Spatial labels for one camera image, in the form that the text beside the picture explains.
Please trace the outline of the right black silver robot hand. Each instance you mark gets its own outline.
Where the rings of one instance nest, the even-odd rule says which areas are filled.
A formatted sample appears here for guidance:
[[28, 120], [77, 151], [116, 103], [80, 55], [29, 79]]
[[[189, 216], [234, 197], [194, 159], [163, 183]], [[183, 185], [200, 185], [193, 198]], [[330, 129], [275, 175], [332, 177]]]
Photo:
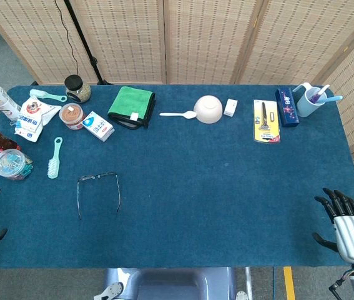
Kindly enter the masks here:
[[336, 241], [327, 241], [318, 233], [312, 237], [321, 246], [334, 251], [354, 267], [354, 199], [339, 190], [323, 188], [327, 198], [315, 196], [314, 199], [324, 207], [335, 232]]

